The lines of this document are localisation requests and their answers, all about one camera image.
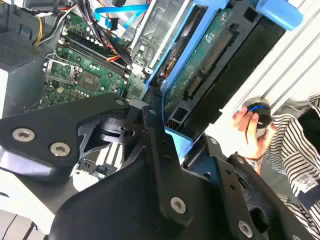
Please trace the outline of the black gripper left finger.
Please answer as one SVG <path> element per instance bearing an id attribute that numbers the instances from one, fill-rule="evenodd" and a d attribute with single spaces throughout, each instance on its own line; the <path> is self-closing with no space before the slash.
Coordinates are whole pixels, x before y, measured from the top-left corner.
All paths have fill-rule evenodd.
<path id="1" fill-rule="evenodd" d="M 123 169 L 138 155 L 148 128 L 165 131 L 161 114 L 113 93 L 6 117 L 0 121 L 0 167 L 43 186 L 58 185 L 81 157 L 118 140 Z"/>

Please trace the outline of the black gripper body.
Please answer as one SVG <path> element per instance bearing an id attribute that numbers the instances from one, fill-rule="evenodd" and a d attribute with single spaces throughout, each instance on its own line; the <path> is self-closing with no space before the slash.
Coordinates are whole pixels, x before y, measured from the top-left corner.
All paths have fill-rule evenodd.
<path id="1" fill-rule="evenodd" d="M 72 196 L 51 240 L 223 240 L 210 176 L 184 170 L 171 135 L 147 128 L 134 161 Z"/>

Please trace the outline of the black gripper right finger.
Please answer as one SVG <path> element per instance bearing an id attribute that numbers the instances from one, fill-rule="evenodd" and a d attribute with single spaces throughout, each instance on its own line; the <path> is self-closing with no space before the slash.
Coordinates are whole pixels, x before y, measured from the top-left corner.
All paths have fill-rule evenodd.
<path id="1" fill-rule="evenodd" d="M 217 233 L 224 240 L 312 240 L 313 236 L 240 156 L 218 158 L 220 145 L 204 136 L 203 174 L 218 197 Z"/>

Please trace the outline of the person's bare hand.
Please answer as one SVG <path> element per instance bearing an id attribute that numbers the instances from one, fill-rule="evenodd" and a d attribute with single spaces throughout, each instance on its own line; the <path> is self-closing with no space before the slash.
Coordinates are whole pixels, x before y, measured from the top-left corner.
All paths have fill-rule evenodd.
<path id="1" fill-rule="evenodd" d="M 263 135 L 257 136 L 259 115 L 246 107 L 232 116 L 232 143 L 237 153 L 254 161 L 259 160 L 267 151 L 277 128 L 269 124 Z"/>

